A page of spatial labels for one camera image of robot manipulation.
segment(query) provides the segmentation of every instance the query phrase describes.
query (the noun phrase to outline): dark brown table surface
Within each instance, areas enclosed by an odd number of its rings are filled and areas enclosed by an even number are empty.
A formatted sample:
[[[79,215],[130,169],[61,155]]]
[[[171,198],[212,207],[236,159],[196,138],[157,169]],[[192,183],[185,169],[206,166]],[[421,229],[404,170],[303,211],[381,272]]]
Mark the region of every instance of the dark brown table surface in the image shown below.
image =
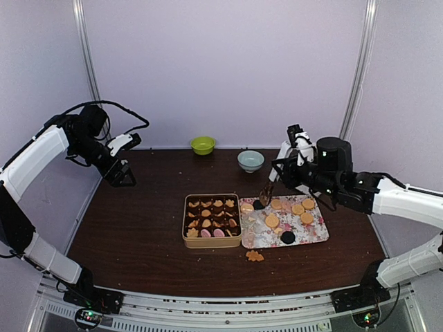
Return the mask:
[[[191,150],[122,154],[137,186],[112,188],[103,181],[75,236],[69,257],[94,273],[95,284],[125,291],[176,296],[286,295],[358,284],[366,266],[383,259],[367,216],[320,205],[330,238],[323,243],[259,250],[247,261],[243,247],[187,249],[181,238],[188,194],[235,192],[257,196],[276,150],[260,150],[266,165],[247,174],[239,150],[196,156]],[[291,194],[282,183],[274,195]]]

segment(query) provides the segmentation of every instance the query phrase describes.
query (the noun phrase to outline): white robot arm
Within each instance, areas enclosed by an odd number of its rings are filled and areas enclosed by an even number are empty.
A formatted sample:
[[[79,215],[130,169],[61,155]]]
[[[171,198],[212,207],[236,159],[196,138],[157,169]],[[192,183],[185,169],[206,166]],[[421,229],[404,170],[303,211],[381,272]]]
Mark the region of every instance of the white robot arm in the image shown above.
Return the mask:
[[[27,216],[18,206],[23,193],[40,172],[58,155],[68,152],[66,159],[85,167],[94,165],[100,174],[114,187],[135,185],[134,175],[127,160],[120,160],[117,153],[128,150],[140,143],[137,133],[129,131],[108,141],[100,143],[97,139],[108,115],[97,104],[112,104],[128,113],[132,111],[114,102],[87,102],[50,119],[40,132],[34,136],[5,166],[0,169],[0,241],[11,247],[12,255],[34,265],[43,273],[50,273],[68,288],[65,299],[85,306],[100,300],[103,294],[93,287],[91,272],[58,252],[36,231]],[[72,110],[84,107],[80,114],[68,115]],[[143,119],[143,126],[149,122]],[[76,160],[82,157],[84,163]],[[119,293],[106,294],[115,299]],[[119,308],[95,307],[100,312],[117,311]]]
[[[288,134],[291,148],[298,153],[290,157],[284,142],[271,172],[286,187],[306,185],[311,193],[321,192],[331,198],[333,209],[341,204],[366,214],[401,216],[443,229],[443,193],[405,185],[386,173],[353,172],[351,145],[339,138],[318,140],[310,149],[312,158],[306,153],[311,147],[307,133],[295,125]],[[269,197],[260,201],[269,201]],[[364,293],[362,288],[372,290],[368,305],[374,301],[374,294],[381,301],[389,299],[387,288],[439,268],[443,268],[443,232],[398,257],[371,264],[359,288],[332,293],[334,306],[337,312],[356,308],[354,300]],[[360,297],[359,302],[361,306],[365,300]]]

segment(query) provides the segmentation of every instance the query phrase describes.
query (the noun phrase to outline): black cable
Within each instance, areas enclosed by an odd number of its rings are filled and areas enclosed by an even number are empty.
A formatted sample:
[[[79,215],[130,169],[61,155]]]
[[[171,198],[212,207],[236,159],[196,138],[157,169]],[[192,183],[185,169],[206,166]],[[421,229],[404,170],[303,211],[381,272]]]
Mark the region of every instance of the black cable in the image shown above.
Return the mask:
[[[66,114],[75,111],[76,109],[79,109],[80,107],[85,107],[85,106],[89,106],[89,105],[96,105],[96,104],[109,104],[109,105],[114,105],[115,107],[118,107],[119,109],[121,109],[122,111],[134,116],[135,118],[139,119],[141,122],[143,122],[144,124],[142,124],[141,126],[136,126],[136,127],[132,127],[130,130],[127,130],[125,133],[130,133],[133,130],[137,130],[137,129],[142,129],[142,128],[146,128],[147,126],[150,125],[150,122],[148,120],[146,120],[143,116],[138,115],[136,112],[131,111],[130,109],[127,109],[126,107],[123,107],[122,105],[120,105],[117,102],[112,102],[110,100],[97,100],[95,102],[83,102],[81,104],[75,105],[74,107],[71,107],[70,109],[67,109],[65,112],[63,112],[61,115],[65,116]]]
[[[399,187],[406,189],[406,186],[400,180],[397,180],[394,176],[390,175],[389,173],[375,172],[374,174],[385,176]]]
[[[427,194],[427,195],[436,196],[436,197],[443,197],[443,194],[440,194],[439,192],[430,192],[429,190],[418,189],[418,188],[414,188],[414,187],[409,187],[408,189],[413,192],[421,192],[422,194]]]
[[[9,250],[9,253],[11,255],[0,255],[0,258],[9,259],[9,258],[14,258],[14,257],[18,256],[18,254],[14,250]]]
[[[108,122],[108,130],[102,138],[96,138],[96,140],[98,140],[99,142],[106,139],[109,133],[111,132],[111,120],[109,119],[109,116],[107,114],[106,114],[106,121]]]
[[[97,302],[99,302],[99,300],[92,302],[91,299],[89,299],[88,297],[85,297],[84,295],[80,294],[79,292],[77,292],[74,288],[71,287],[70,284],[68,284],[67,282],[65,282],[64,280],[61,280],[60,278],[56,277],[53,275],[53,277],[59,282],[61,283],[63,286],[66,287],[66,289],[72,293],[75,293],[77,296],[81,297],[84,301],[86,301],[86,303],[88,304],[88,306],[94,306],[97,304]]]
[[[55,285],[55,288],[57,289],[57,292],[59,292],[59,293],[66,293],[67,292],[67,290],[60,290],[60,288],[58,288],[58,286],[60,286],[60,281],[58,281],[57,282],[57,285]]]
[[[392,313],[394,312],[395,307],[397,307],[397,304],[399,303],[399,298],[400,298],[400,283],[397,284],[397,288],[398,288],[398,292],[397,292],[397,298],[395,299],[394,305],[392,306],[392,309],[390,309],[389,314],[387,314],[386,317],[384,317],[384,319],[380,322],[377,323],[377,327],[382,325],[384,322],[386,322],[386,320],[388,320],[388,318],[392,315]]]

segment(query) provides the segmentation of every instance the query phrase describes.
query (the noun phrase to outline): lavender wall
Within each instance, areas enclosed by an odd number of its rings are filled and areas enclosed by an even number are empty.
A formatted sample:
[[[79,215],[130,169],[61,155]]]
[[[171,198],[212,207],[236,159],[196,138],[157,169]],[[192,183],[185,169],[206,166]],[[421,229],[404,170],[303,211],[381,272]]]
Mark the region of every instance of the lavender wall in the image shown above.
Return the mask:
[[[84,1],[100,93],[151,120],[142,147],[277,147],[338,135],[366,1]],[[136,121],[116,113],[119,133]]]
[[[389,172],[443,191],[443,25],[441,1],[382,1],[370,67],[351,137],[357,170]],[[391,255],[440,230],[374,216]],[[443,273],[413,280],[429,331],[443,325]]]
[[[72,8],[70,0],[0,3],[0,164],[52,115],[90,99]],[[58,158],[20,206],[38,232],[64,250],[97,180],[94,169]],[[2,243],[0,252],[8,252]],[[0,331],[24,330],[39,280],[18,259],[0,260]]]

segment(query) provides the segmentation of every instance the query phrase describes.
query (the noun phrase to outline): floral tray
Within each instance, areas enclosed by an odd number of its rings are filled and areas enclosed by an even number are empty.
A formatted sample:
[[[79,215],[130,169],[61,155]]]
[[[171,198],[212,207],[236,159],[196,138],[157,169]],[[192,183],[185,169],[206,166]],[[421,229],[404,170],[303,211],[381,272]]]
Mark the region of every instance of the floral tray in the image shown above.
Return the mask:
[[[240,199],[240,206],[244,203],[252,204],[257,198]],[[280,199],[282,204],[281,210],[274,210],[271,204],[263,210],[252,212],[241,212],[242,227],[242,245],[248,249],[254,248],[274,248],[285,246],[297,246],[298,244],[309,244],[323,242],[329,239],[325,221],[321,216],[316,202],[315,208],[308,211],[314,217],[314,222],[310,225],[304,225],[300,216],[292,213],[291,207],[295,204],[301,204],[305,199],[313,199],[307,195],[297,196],[278,196],[273,199]],[[291,244],[285,244],[280,240],[280,234],[276,234],[274,230],[269,228],[264,220],[270,214],[274,213],[280,220],[279,228],[285,231],[292,231],[296,239]]]

